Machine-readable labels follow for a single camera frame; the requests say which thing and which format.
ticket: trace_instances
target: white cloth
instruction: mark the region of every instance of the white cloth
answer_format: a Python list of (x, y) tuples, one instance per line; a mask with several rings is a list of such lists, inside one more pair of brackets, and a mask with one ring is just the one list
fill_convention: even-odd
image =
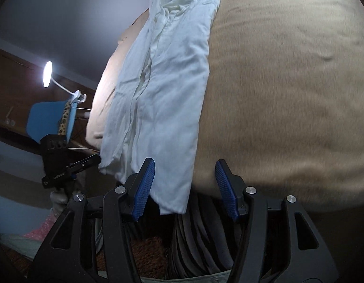
[(185, 213), (209, 75), (208, 39), (220, 0), (151, 0), (119, 74), (101, 172), (124, 183), (151, 157), (161, 213)]

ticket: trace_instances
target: bed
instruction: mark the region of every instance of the bed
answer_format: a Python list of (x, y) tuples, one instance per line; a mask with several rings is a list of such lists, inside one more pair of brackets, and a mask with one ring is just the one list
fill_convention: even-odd
[[(121, 35), (96, 90), (86, 141), (97, 149), (148, 16)], [(224, 158), (269, 196), (293, 192), (344, 273), (364, 246), (364, 0), (221, 0), (209, 47), (192, 187), (220, 197)]]

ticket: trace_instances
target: brown wooden furniture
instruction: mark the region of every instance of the brown wooden furniture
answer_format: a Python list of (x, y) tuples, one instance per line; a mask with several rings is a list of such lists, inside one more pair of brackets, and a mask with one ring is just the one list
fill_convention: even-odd
[[(26, 124), (33, 104), (47, 101), (64, 101), (69, 94), (50, 84), (43, 87), (43, 68), (0, 50), (0, 127), (27, 137)], [(81, 108), (91, 108), (95, 91), (64, 77), (53, 78), (71, 91), (80, 90), (87, 95)], [(72, 139), (87, 145), (85, 141), (86, 120), (75, 122)]]

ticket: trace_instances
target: brown rug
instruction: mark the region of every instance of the brown rug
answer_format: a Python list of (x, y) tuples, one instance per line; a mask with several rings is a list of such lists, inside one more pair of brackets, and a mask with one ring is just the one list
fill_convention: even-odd
[[(166, 255), (159, 237), (131, 242), (132, 254), (141, 277), (163, 279), (166, 274)], [(15, 268), (23, 275), (27, 275), (31, 261), (15, 250), (2, 245), (7, 257)], [(105, 271), (105, 258), (103, 250), (97, 255), (97, 270)]]

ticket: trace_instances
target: white cable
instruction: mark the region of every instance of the white cable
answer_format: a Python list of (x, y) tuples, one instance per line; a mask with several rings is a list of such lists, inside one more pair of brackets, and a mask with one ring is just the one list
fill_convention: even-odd
[(74, 95), (73, 92), (69, 91), (68, 89), (66, 89), (65, 87), (61, 86), (58, 82), (56, 82), (53, 78), (51, 78), (51, 80), (56, 84), (58, 85), (60, 88), (62, 88), (63, 90), (65, 90), (66, 92), (68, 92), (69, 94), (71, 95)]
[(68, 150), (91, 150), (95, 152), (99, 152), (98, 150), (90, 149), (90, 148), (68, 148)]

